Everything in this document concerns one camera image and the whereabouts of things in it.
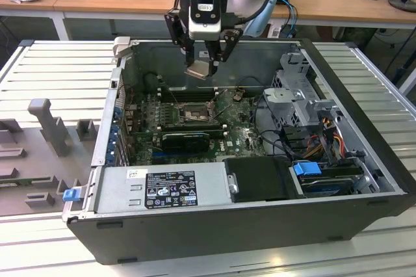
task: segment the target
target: aluminum profile table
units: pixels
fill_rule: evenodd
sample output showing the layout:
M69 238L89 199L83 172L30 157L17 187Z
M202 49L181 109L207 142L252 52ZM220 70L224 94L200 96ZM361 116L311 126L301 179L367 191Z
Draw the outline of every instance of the aluminum profile table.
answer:
M383 135L387 135L385 137L391 137L391 132L410 137L415 124L413 106L383 79L368 59L344 44L317 44L317 47ZM395 122L406 127L394 127ZM414 160L411 144L405 144L403 138L391 144L404 146L405 150L396 151L402 161ZM406 166L414 172L411 163ZM213 230L220 230L220 224ZM416 272L414 208L399 217L376 221L351 241L115 266L96 263L92 254L67 229L60 213L3 218L0 232L2 276L404 277L414 276Z
M0 119L39 127L27 112L33 98L49 98L66 126L99 125L116 60L111 41L35 41L19 46L0 72Z
M358 49L315 44L405 167L416 177L416 109ZM328 90L317 83L327 98Z

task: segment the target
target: blue cable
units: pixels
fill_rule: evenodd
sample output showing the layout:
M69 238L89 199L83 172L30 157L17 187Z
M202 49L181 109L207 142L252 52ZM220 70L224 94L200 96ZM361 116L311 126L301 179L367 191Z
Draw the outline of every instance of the blue cable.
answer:
M292 14L292 25L291 25L291 30L293 30L294 23L295 23L295 20L294 20L295 15L294 15L293 6L292 6L292 5L291 5L288 1L286 1L286 0L280 0L280 1L284 2L284 3L286 4L286 6L287 6L287 7L289 7L289 8L290 8L290 10L291 10L291 14Z

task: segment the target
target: white label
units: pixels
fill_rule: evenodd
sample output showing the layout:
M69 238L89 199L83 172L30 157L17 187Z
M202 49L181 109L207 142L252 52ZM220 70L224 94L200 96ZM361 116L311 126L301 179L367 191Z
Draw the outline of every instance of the white label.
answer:
M209 58L208 51L200 51L200 58Z
M136 170L127 170L127 179L130 178L145 178L148 173L147 168L139 168Z
M196 196L185 196L184 201L193 201L193 200L196 200Z
M214 10L213 4L198 4L198 10L202 12L212 12Z

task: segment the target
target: blue latch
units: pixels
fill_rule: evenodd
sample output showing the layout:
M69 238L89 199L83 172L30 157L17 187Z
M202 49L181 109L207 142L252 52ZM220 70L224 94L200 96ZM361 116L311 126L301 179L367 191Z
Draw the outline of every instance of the blue latch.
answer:
M64 195L62 196L64 202L68 201L81 201L81 189L80 188L72 188L66 189L64 191Z
M322 174L317 162L298 162L293 168L297 176Z

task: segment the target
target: floor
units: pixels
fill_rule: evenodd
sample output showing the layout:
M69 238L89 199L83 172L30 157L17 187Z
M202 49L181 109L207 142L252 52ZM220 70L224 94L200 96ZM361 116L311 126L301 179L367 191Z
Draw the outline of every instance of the floor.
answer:
M13 36L0 25L0 66L2 66L9 55L13 53L18 41L24 39L33 40L57 40L58 36L50 19L47 18L25 18L25 17L4 17L4 24L13 33ZM74 40L113 40L116 35L111 33L108 20L67 20ZM314 27L297 26L298 37L310 38L319 41L319 35ZM131 21L116 20L117 36L131 36L134 38L169 38L168 30L163 21ZM364 50L368 58L379 67L385 70L392 57L400 49L402 43L409 36L411 31L389 29L385 33L376 34ZM407 58L416 49L416 37L409 41L400 56L387 72L388 78L394 76L397 68L405 63ZM409 99L416 102L416 90L409 94Z

